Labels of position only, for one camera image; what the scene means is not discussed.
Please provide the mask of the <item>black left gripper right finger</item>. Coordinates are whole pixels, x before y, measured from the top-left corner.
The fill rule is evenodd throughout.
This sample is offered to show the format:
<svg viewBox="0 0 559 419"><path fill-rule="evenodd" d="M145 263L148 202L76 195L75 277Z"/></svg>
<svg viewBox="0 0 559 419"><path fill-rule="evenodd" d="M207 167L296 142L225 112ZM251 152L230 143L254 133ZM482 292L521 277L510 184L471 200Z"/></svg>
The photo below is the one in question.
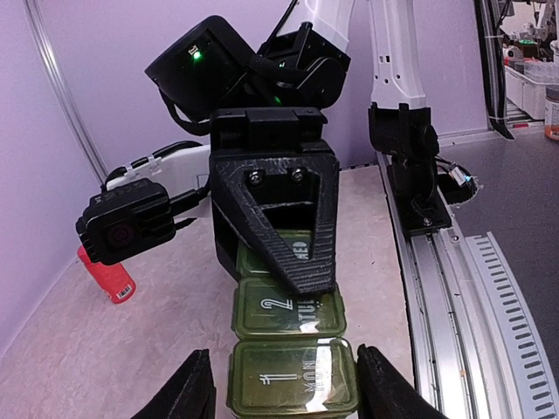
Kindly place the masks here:
<svg viewBox="0 0 559 419"><path fill-rule="evenodd" d="M359 418L445 419L377 347L358 347L356 371L361 397Z"/></svg>

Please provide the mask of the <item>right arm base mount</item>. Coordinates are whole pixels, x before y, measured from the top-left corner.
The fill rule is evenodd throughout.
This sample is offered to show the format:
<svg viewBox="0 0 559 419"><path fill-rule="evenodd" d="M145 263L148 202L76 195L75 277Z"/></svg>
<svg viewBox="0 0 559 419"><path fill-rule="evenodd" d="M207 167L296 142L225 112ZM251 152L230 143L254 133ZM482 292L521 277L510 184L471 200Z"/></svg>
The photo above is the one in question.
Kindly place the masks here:
<svg viewBox="0 0 559 419"><path fill-rule="evenodd" d="M369 137L373 148L390 158L390 189L404 234L450 228L446 206L473 198L478 184L466 168L439 156L431 109L411 109L407 104L384 109L374 102L369 109Z"/></svg>

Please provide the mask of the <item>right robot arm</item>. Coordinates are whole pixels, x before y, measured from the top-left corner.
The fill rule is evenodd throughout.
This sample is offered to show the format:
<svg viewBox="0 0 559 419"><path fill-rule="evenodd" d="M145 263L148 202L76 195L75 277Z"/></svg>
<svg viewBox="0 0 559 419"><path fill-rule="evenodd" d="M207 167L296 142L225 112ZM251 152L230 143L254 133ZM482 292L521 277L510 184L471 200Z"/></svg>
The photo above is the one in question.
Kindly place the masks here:
<svg viewBox="0 0 559 419"><path fill-rule="evenodd" d="M225 18L207 17L146 68L175 123L210 137L217 257L231 274L244 244L293 294L335 286L340 163L322 137L323 112L348 73L353 8L293 1L258 49ZM418 221L436 195L438 143L418 76L413 4L374 1L369 9L370 140L392 159L405 218Z"/></svg>

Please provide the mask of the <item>green pill organizer box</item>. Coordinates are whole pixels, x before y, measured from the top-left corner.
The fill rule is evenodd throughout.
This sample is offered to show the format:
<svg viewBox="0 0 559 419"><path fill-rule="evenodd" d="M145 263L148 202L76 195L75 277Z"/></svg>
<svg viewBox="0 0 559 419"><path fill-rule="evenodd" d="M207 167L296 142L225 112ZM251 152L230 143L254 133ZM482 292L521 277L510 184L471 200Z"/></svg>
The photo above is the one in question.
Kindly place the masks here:
<svg viewBox="0 0 559 419"><path fill-rule="evenodd" d="M231 329L227 406L236 418L352 418L359 405L339 291L293 296L245 244Z"/></svg>

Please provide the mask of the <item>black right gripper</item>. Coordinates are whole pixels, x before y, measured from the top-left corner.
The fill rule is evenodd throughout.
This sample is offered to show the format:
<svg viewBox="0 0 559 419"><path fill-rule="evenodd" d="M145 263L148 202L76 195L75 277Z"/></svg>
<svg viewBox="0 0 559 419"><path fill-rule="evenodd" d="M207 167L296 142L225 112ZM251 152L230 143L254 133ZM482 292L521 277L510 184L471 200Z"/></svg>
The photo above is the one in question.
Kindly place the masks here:
<svg viewBox="0 0 559 419"><path fill-rule="evenodd" d="M222 108L210 117L217 259L239 279L244 244L291 293L335 285L340 163L315 107Z"/></svg>

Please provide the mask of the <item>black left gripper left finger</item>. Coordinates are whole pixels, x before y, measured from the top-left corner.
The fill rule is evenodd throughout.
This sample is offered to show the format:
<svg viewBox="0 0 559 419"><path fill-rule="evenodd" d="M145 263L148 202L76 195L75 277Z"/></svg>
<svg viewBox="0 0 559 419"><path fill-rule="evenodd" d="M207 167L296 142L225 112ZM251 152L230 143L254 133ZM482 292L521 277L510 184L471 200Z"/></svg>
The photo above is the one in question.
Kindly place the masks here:
<svg viewBox="0 0 559 419"><path fill-rule="evenodd" d="M197 349L133 418L215 418L216 397L210 351Z"/></svg>

